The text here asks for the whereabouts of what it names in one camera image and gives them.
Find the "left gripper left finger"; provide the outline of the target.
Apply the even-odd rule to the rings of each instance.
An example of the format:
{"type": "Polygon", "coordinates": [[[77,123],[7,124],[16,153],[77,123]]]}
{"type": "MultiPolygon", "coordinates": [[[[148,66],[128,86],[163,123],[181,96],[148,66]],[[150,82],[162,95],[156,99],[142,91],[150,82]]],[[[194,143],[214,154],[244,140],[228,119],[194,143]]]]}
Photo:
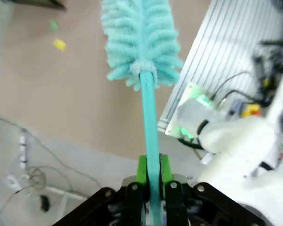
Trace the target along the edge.
{"type": "Polygon", "coordinates": [[[148,201],[146,156],[141,155],[135,176],[119,190],[104,187],[58,220],[56,226],[144,226],[148,201]]]}

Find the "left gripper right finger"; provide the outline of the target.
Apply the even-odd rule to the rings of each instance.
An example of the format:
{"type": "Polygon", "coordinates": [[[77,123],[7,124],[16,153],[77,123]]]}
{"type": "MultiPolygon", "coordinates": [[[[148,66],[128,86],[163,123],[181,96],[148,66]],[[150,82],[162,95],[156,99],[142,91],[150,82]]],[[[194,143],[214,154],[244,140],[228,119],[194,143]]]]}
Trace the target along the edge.
{"type": "Polygon", "coordinates": [[[169,157],[160,155],[161,188],[168,226],[264,226],[256,216],[206,182],[191,187],[172,174],[169,157]]]}

